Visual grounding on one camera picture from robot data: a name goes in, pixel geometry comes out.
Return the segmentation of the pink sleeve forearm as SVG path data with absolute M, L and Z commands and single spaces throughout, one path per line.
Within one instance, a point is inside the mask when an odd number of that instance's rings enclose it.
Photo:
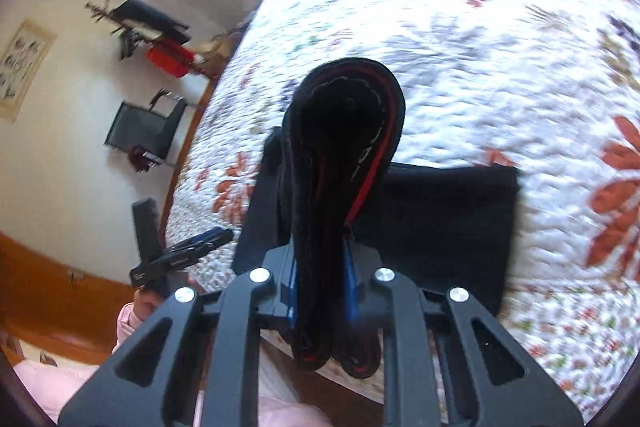
M 120 310 L 116 321 L 117 350 L 143 323 L 138 326 L 129 324 L 132 303 Z M 40 409 L 53 421 L 58 417 L 64 405 L 78 392 L 86 381 L 98 369 L 94 365 L 77 367 L 56 367 L 25 359 L 13 367 L 14 373 L 23 386 L 40 406 Z

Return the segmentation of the left hand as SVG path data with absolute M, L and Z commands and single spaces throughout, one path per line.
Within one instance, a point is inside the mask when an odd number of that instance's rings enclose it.
M 134 301 L 131 305 L 129 324 L 138 326 L 163 304 L 164 298 L 149 287 L 140 287 L 134 291 Z

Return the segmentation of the right hand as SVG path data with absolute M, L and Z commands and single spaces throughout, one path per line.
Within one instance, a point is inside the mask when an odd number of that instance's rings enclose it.
M 258 398 L 259 427 L 331 426 L 329 418 L 311 405 L 289 403 L 261 395 Z

